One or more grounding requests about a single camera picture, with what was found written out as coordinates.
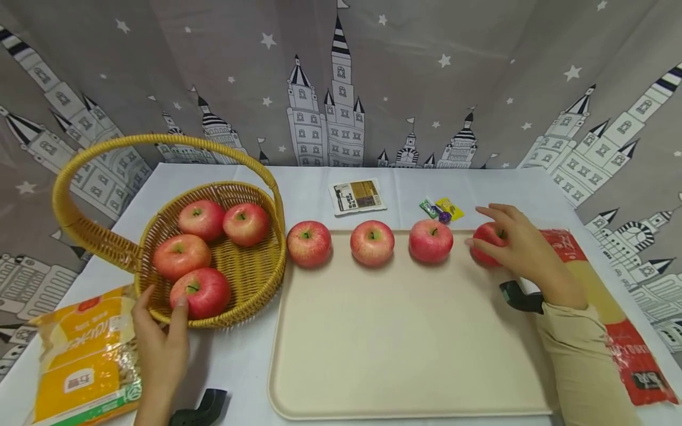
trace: sleeve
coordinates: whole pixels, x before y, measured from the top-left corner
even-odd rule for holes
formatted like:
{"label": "sleeve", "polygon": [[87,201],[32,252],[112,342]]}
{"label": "sleeve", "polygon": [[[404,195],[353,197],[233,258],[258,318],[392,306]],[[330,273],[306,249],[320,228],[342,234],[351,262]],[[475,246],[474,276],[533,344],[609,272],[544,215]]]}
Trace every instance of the sleeve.
{"label": "sleeve", "polygon": [[594,307],[584,311],[543,304],[537,327],[552,359],[566,426],[634,426],[630,402]]}

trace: woven basket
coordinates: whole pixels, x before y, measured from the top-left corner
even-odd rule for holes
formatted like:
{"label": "woven basket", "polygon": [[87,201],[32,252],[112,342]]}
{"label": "woven basket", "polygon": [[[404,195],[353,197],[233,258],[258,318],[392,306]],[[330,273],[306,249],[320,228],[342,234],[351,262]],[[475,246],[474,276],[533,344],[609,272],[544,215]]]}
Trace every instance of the woven basket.
{"label": "woven basket", "polygon": [[[248,183],[227,181],[202,185],[176,197],[159,210],[149,221],[139,245],[85,217],[71,197],[70,186],[76,172],[90,160],[107,151],[136,144],[154,143],[190,145],[230,157],[260,176],[272,191],[274,200],[260,188]],[[156,273],[151,259],[163,241],[181,234],[177,227],[180,210],[191,202],[202,199],[216,201],[225,209],[242,202],[253,202],[263,207],[271,219],[268,237],[254,247],[240,247],[227,238],[209,245],[213,256],[211,267],[228,278],[232,287],[232,299],[223,314],[205,320],[191,320],[189,326],[230,327],[251,318],[270,302],[282,283],[286,264],[282,197],[270,171],[255,159],[214,142],[187,136],[154,134],[109,140],[81,151],[62,169],[55,182],[52,206],[57,221],[76,243],[107,262],[134,274],[138,296],[148,286],[156,285],[149,311],[156,320],[168,324],[171,321],[169,295],[172,283]]]}

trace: red apple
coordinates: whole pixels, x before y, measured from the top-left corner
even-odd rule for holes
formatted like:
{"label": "red apple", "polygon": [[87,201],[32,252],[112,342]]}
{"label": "red apple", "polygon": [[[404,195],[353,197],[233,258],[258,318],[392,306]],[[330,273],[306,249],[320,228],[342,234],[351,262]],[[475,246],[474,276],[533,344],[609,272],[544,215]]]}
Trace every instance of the red apple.
{"label": "red apple", "polygon": [[351,234],[351,253],[360,263],[377,267],[391,257],[396,238],[383,222],[368,220],[358,225]]}
{"label": "red apple", "polygon": [[182,209],[177,225],[184,234],[193,234],[210,243],[222,235],[225,210],[211,200],[199,200]]}
{"label": "red apple", "polygon": [[203,320],[218,316],[230,303],[232,290],[225,275],[213,268],[201,268],[183,275],[170,290],[170,306],[175,309],[177,299],[187,297],[188,318]]}
{"label": "red apple", "polygon": [[222,229],[235,244],[251,247],[260,243],[270,231],[270,218],[257,204],[237,204],[225,213]]}
{"label": "red apple", "polygon": [[170,282],[194,269],[211,264],[211,250],[196,235],[182,234],[165,240],[154,252],[152,263],[156,271]]}
{"label": "red apple", "polygon": [[[505,240],[505,231],[496,222],[482,224],[473,233],[473,238],[487,241],[497,247],[506,247],[508,242]],[[483,253],[476,247],[471,248],[471,255],[479,262],[491,267],[498,267],[500,264],[492,256]]]}
{"label": "red apple", "polygon": [[314,268],[329,258],[331,234],[320,222],[306,220],[291,228],[286,236],[286,248],[295,264]]}
{"label": "red apple", "polygon": [[440,263],[447,258],[454,239],[446,225],[433,219],[420,220],[410,230],[409,249],[424,263]]}

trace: backdrop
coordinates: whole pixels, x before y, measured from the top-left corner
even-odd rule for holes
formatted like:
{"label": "backdrop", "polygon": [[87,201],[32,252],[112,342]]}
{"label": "backdrop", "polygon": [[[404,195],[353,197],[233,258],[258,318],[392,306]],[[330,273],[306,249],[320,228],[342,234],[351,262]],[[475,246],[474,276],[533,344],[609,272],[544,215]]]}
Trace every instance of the backdrop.
{"label": "backdrop", "polygon": [[[681,16],[676,0],[2,0],[0,379],[89,257],[53,217],[56,174],[149,132],[270,165],[542,167],[682,363]],[[72,192],[110,226],[159,162],[229,160],[121,150]]]}

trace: hand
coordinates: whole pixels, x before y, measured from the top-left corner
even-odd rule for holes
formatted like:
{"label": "hand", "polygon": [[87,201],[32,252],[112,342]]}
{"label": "hand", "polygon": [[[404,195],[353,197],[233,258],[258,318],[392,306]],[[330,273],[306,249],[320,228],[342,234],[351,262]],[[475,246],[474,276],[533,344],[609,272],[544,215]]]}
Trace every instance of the hand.
{"label": "hand", "polygon": [[142,376],[142,404],[170,405],[187,371],[190,344],[187,337],[187,299],[179,299],[170,318],[168,335],[152,319],[147,304],[154,293],[149,286],[132,309]]}
{"label": "hand", "polygon": [[504,229],[508,244],[497,247],[481,239],[467,239],[468,246],[476,247],[516,275],[534,282],[548,303],[587,308],[587,298],[580,283],[523,213],[506,204],[476,207],[476,211],[492,218]]}

